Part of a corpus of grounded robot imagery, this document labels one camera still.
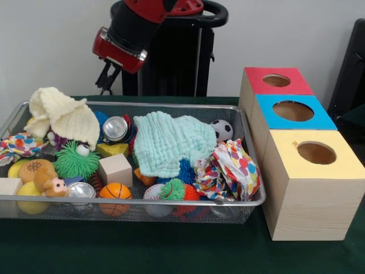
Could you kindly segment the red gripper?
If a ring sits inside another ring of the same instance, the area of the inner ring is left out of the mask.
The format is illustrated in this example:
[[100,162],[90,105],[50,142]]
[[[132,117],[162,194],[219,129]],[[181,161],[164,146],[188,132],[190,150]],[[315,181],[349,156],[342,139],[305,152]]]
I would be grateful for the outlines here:
[[92,52],[102,60],[116,64],[113,65],[114,72],[108,76],[111,65],[109,62],[106,62],[95,82],[98,88],[104,87],[104,91],[111,91],[111,87],[120,74],[121,68],[130,74],[134,74],[141,69],[148,55],[145,50],[136,54],[119,47],[109,38],[107,28],[105,27],[99,29],[94,40]]

